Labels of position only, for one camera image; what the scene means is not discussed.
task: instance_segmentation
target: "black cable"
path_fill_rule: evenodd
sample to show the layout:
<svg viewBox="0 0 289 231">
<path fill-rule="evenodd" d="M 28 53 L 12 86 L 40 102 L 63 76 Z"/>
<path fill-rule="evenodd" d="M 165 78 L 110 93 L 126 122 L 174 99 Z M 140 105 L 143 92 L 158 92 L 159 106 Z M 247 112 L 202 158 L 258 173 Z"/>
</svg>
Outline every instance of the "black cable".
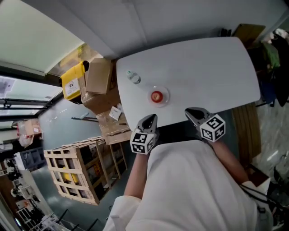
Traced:
<svg viewBox="0 0 289 231">
<path fill-rule="evenodd" d="M 248 189 L 248 190 L 251 190 L 251 191 L 253 191 L 253 192 L 256 192 L 256 193 L 258 193 L 258 194 L 266 197 L 268 200 L 272 201 L 271 203 L 274 202 L 274 205 L 275 205 L 276 207 L 278 207 L 279 209 L 286 210 L 286 211 L 289 212 L 289 209 L 288 209 L 288 208 L 282 206 L 279 202 L 277 202 L 277 201 L 275 201 L 274 199 L 268 197 L 266 194 L 263 194 L 263 193 L 261 193 L 261 192 L 259 192 L 259 191 L 257 191 L 257 190 L 251 189 L 251 188 L 246 187 L 246 186 L 244 186 L 244 185 L 241 185 L 241 186 L 244 187 L 244 188 L 246 188 L 246 189 Z M 263 202 L 263 203 L 269 205 L 269 202 L 268 202 L 268 201 L 262 200 L 262 199 L 258 198 L 257 196 L 252 195 L 251 193 L 247 192 L 247 191 L 246 191 L 245 189 L 243 189 L 242 187 L 241 187 L 241 189 L 242 189 L 246 194 L 248 194 L 250 197 L 252 197 L 252 198 L 254 198 L 254 199 L 256 199 L 256 200 L 258 200 L 258 201 L 260 201 L 260 202 Z"/>
<path fill-rule="evenodd" d="M 99 221 L 99 219 L 97 218 L 97 219 L 95 219 L 94 220 L 94 222 L 90 225 L 90 227 L 86 230 L 86 231 L 89 231 L 89 230 L 91 230 L 92 229 L 92 227 L 94 226 L 94 224 L 97 222 L 97 221 Z"/>
<path fill-rule="evenodd" d="M 74 228 L 71 231 L 76 230 L 76 228 L 79 226 L 79 224 L 77 224 L 76 226 L 74 226 Z"/>
<path fill-rule="evenodd" d="M 64 211 L 64 213 L 60 216 L 58 221 L 56 221 L 55 223 L 59 224 L 59 222 L 62 220 L 62 218 L 64 217 L 64 215 L 66 214 L 67 211 L 68 211 L 68 209 Z"/>
</svg>

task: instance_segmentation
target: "floor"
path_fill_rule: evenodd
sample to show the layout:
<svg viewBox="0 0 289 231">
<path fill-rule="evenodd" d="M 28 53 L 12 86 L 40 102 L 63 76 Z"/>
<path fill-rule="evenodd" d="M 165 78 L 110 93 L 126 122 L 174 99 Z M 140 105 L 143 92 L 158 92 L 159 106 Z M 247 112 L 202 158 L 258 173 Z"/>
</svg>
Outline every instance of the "floor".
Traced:
<svg viewBox="0 0 289 231">
<path fill-rule="evenodd" d="M 64 99 L 60 100 L 50 110 L 44 112 L 39 117 L 40 126 L 43 130 L 43 149 L 57 148 L 64 144 L 101 135 L 97 123 L 71 119 L 71 117 L 81 117 L 87 112 L 89 112 L 89 110 L 83 105 L 76 105 Z M 221 112 L 220 115 L 229 125 L 227 126 L 226 135 L 223 137 L 223 141 L 238 157 L 237 137 L 233 127 L 231 111 Z M 165 129 L 169 132 L 177 129 L 178 132 L 184 132 L 188 136 L 194 135 L 194 128 L 189 122 L 182 122 Z M 124 150 L 129 170 L 122 175 L 122 178 L 114 185 L 113 189 L 105 196 L 98 206 L 61 197 L 53 184 L 47 166 L 32 172 L 35 183 L 51 210 L 57 216 L 60 216 L 68 209 L 68 212 L 62 220 L 67 228 L 72 228 L 74 225 L 79 224 L 77 230 L 86 230 L 93 221 L 98 218 L 99 221 L 96 222 L 92 230 L 98 231 L 103 229 L 106 218 L 110 212 L 108 207 L 113 205 L 116 197 L 123 195 L 135 158 L 135 154 L 131 153 L 128 142 L 124 145 Z"/>
<path fill-rule="evenodd" d="M 264 105 L 257 108 L 259 117 L 262 153 L 253 160 L 261 171 L 273 179 L 273 168 L 288 182 L 289 176 L 289 103 L 281 107 Z"/>
<path fill-rule="evenodd" d="M 38 186 L 35 183 L 35 180 L 31 174 L 30 171 L 28 170 L 19 170 L 23 180 L 25 181 L 26 184 L 30 185 L 35 193 L 35 196 L 38 198 L 39 202 L 36 202 L 37 206 L 43 211 L 45 215 L 50 215 L 53 213 L 49 205 L 47 204 L 47 201 L 44 199 L 43 195 L 41 194 Z"/>
</svg>

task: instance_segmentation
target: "wooden crate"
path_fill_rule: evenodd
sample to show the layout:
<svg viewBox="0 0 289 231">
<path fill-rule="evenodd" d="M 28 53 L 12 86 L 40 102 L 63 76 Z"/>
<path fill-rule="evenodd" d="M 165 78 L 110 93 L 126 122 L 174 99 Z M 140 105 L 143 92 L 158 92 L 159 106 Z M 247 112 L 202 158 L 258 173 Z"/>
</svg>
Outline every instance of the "wooden crate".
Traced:
<svg viewBox="0 0 289 231">
<path fill-rule="evenodd" d="M 127 169 L 122 145 L 107 146 L 102 136 L 45 150 L 44 157 L 61 196 L 98 205 Z"/>
</svg>

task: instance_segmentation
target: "sleeve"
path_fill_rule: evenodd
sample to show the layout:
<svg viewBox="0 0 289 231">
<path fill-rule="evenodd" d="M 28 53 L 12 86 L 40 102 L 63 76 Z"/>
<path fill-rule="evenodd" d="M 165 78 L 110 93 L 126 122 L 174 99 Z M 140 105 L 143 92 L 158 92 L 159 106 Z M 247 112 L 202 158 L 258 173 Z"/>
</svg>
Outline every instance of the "sleeve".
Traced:
<svg viewBox="0 0 289 231">
<path fill-rule="evenodd" d="M 141 199 L 132 196 L 116 198 L 103 231 L 124 231 L 140 202 Z"/>
<path fill-rule="evenodd" d="M 257 188 L 251 181 L 244 182 L 241 185 L 246 186 L 250 189 L 256 190 L 260 193 L 266 194 L 265 191 L 263 191 L 261 188 Z M 255 196 L 256 198 L 267 201 L 267 197 L 265 197 L 265 196 L 263 196 L 257 192 L 254 192 L 252 190 L 246 189 L 242 186 L 241 186 L 241 188 L 243 188 L 244 190 L 246 190 L 248 193 Z M 272 216 L 272 212 L 269 208 L 269 205 L 253 198 L 250 195 L 249 195 L 249 197 L 256 202 L 257 209 L 258 209 L 255 231 L 271 231 L 272 227 L 273 227 L 273 216 Z"/>
<path fill-rule="evenodd" d="M 250 188 L 250 189 L 252 189 L 252 190 L 258 191 L 258 192 L 260 192 L 260 193 L 266 194 L 266 192 L 262 191 L 261 189 L 258 189 L 251 181 L 246 181 L 246 182 L 242 183 L 241 185 L 243 185 L 243 186 L 245 186 L 245 187 L 248 187 L 248 188 Z M 259 199 L 261 199 L 261 200 L 267 201 L 267 198 L 266 198 L 265 196 L 263 196 L 263 195 L 261 195 L 261 194 L 259 194 L 259 193 L 257 193 L 257 192 L 254 192 L 254 191 L 252 191 L 252 190 L 246 189 L 246 188 L 243 188 L 243 189 L 244 189 L 245 191 L 247 191 L 248 193 L 252 194 L 253 196 L 255 196 L 255 197 L 257 197 L 257 198 L 259 198 Z M 269 205 L 268 205 L 268 204 L 266 204 L 266 203 L 264 203 L 264 202 L 261 202 L 261 201 L 255 199 L 255 198 L 252 198 L 252 199 L 256 202 L 256 204 L 257 204 L 259 207 L 265 208 L 267 211 L 271 212 L 270 209 L 269 209 Z"/>
</svg>

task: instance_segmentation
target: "white shirt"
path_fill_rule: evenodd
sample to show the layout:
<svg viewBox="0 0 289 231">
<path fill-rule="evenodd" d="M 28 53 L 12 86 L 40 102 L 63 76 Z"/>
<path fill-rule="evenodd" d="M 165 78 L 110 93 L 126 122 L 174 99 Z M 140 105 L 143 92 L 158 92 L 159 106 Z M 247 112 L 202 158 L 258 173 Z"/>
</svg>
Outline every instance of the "white shirt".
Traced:
<svg viewBox="0 0 289 231">
<path fill-rule="evenodd" d="M 104 231 L 253 231 L 256 222 L 256 202 L 193 140 L 152 150 L 142 200 L 118 197 Z"/>
</svg>

